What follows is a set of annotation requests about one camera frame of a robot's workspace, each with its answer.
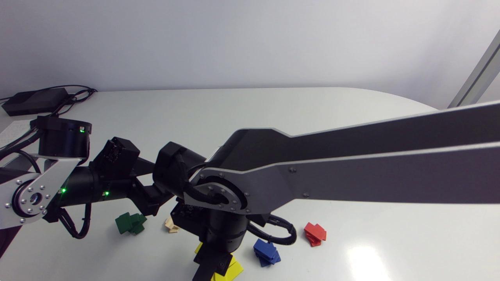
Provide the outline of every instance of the green block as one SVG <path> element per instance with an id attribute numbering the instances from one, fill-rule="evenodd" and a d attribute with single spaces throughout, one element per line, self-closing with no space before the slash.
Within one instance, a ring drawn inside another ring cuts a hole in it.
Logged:
<path id="1" fill-rule="evenodd" d="M 132 222 L 133 226 L 136 226 L 140 220 L 141 220 L 141 216 L 138 213 L 135 213 L 135 214 L 130 216 L 130 222 Z"/>
<path id="2" fill-rule="evenodd" d="M 140 224 L 141 224 L 141 225 L 142 225 L 145 221 L 147 221 L 147 220 L 148 220 L 148 218 L 147 218 L 147 217 L 145 217 L 143 214 L 140 214 L 140 216 L 139 216 L 139 222 L 140 222 Z"/>
<path id="3" fill-rule="evenodd" d="M 118 227 L 120 234 L 124 234 L 133 227 L 130 219 L 130 213 L 128 212 L 117 217 L 114 221 L 116 222 L 116 226 Z"/>
<path id="4" fill-rule="evenodd" d="M 128 232 L 134 233 L 134 234 L 139 234 L 141 231 L 144 230 L 144 226 L 140 223 L 138 223 L 136 226 L 132 227 Z"/>

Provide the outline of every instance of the blue block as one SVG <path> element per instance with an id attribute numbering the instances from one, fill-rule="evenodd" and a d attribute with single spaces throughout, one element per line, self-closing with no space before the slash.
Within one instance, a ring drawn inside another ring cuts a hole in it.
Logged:
<path id="1" fill-rule="evenodd" d="M 260 256 L 258 257 L 258 260 L 260 261 L 260 267 L 262 267 L 262 268 L 271 265 L 271 263 L 269 261 L 265 260 L 264 258 L 262 258 Z"/>
<path id="2" fill-rule="evenodd" d="M 257 239 L 257 242 L 253 245 L 253 251 L 266 260 L 271 260 L 277 252 L 273 243 L 266 243 L 261 239 Z"/>
<path id="3" fill-rule="evenodd" d="M 258 257 L 261 267 L 274 265 L 275 263 L 281 261 L 280 254 L 273 243 L 266 243 L 258 239 L 253 246 L 253 251 Z"/>
<path id="4" fill-rule="evenodd" d="M 258 257 L 258 260 L 260 261 L 261 267 L 267 267 L 269 265 L 274 265 L 277 262 L 281 262 L 281 258 L 280 258 L 279 254 L 276 255 L 276 257 L 273 261 L 269 261 L 269 260 L 265 259 L 264 257 L 257 255 L 257 253 L 255 255 Z"/>

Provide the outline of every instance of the black power supply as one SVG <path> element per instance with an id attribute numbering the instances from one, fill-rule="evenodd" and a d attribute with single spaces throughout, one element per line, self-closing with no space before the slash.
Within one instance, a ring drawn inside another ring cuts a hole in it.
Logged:
<path id="1" fill-rule="evenodd" d="M 65 88 L 23 91 L 16 93 L 1 107 L 9 116 L 54 112 L 69 96 Z"/>

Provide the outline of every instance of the red block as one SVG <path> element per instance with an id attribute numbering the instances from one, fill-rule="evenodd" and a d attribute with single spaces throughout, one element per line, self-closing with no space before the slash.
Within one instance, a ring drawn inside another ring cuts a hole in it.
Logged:
<path id="1" fill-rule="evenodd" d="M 307 237 L 307 240 L 309 240 L 309 243 L 311 244 L 311 247 L 315 247 L 315 246 L 321 245 L 321 240 L 319 240 L 318 238 L 312 236 L 311 234 L 309 234 L 309 233 L 306 232 L 305 236 Z"/>
<path id="2" fill-rule="evenodd" d="M 323 229 L 319 224 L 316 223 L 316 225 L 313 225 L 312 223 L 308 222 L 307 225 L 304 228 L 306 233 L 309 233 L 313 237 L 315 237 L 318 240 L 327 240 L 327 232 L 326 230 Z"/>

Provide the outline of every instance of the colored block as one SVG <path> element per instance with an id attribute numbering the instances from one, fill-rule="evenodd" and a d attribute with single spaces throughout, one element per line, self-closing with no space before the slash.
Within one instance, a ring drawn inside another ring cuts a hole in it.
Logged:
<path id="1" fill-rule="evenodd" d="M 144 230 L 144 226 L 140 223 L 138 223 L 136 226 L 132 227 L 128 232 L 133 233 L 133 234 L 139 234 Z"/>
<path id="2" fill-rule="evenodd" d="M 135 213 L 133 215 L 130 216 L 130 222 L 132 223 L 133 226 L 136 226 L 137 223 L 139 223 L 139 218 L 141 216 L 138 214 L 138 213 Z"/>
<path id="3" fill-rule="evenodd" d="M 196 250 L 194 250 L 194 253 L 195 253 L 195 254 L 198 254 L 198 251 L 200 251 L 200 248 L 202 247 L 202 245 L 203 245 L 203 242 L 200 242 L 200 243 L 199 243 L 199 245 L 198 245 L 198 247 L 196 247 Z"/>
<path id="4" fill-rule="evenodd" d="M 274 265 L 275 263 L 281 261 L 280 254 L 273 243 L 266 243 L 263 240 L 258 239 L 253 245 L 253 251 L 258 257 L 261 267 Z"/>
<path id="5" fill-rule="evenodd" d="M 258 239 L 257 242 L 255 242 L 253 250 L 258 253 L 259 256 L 264 257 L 267 260 L 270 260 L 276 253 L 276 247 L 273 243 L 266 243 L 261 239 Z"/>
<path id="6" fill-rule="evenodd" d="M 122 214 L 121 216 L 114 219 L 116 226 L 118 227 L 118 231 L 120 234 L 124 234 L 129 231 L 133 226 L 130 220 L 130 214 L 128 212 Z"/>
<path id="7" fill-rule="evenodd" d="M 309 240 L 311 247 L 321 245 L 321 240 L 327 240 L 327 232 L 321 227 L 321 225 L 308 222 L 304 227 L 305 236 Z"/>
<path id="8" fill-rule="evenodd" d="M 219 273 L 214 273 L 212 277 L 212 281 L 233 281 L 236 276 L 243 272 L 242 265 L 236 260 L 233 256 L 224 276 Z"/>

